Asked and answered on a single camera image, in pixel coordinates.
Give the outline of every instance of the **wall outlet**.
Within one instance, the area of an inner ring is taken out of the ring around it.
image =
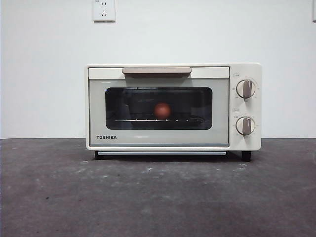
[[[313,2],[313,21],[316,23],[316,0]]]
[[[115,22],[115,0],[93,0],[94,22]]]

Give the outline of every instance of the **dark surface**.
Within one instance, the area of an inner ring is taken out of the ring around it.
[[[314,237],[315,149],[92,161],[83,139],[1,140],[1,236]]]

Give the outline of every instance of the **timer knob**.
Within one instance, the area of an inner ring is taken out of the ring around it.
[[[237,94],[244,99],[250,98],[255,93],[256,86],[251,80],[242,80],[236,87]]]
[[[244,136],[247,136],[255,130],[255,122],[249,117],[242,117],[236,122],[237,131]]]

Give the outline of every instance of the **toshiba logo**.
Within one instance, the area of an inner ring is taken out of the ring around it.
[[[109,135],[109,136],[97,136],[97,139],[116,139],[117,137],[116,136],[112,136],[112,135]]]

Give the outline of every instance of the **oven rack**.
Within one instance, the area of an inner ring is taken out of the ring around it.
[[[158,119],[117,119],[115,122],[209,122],[203,119],[176,119],[176,120],[158,120]]]

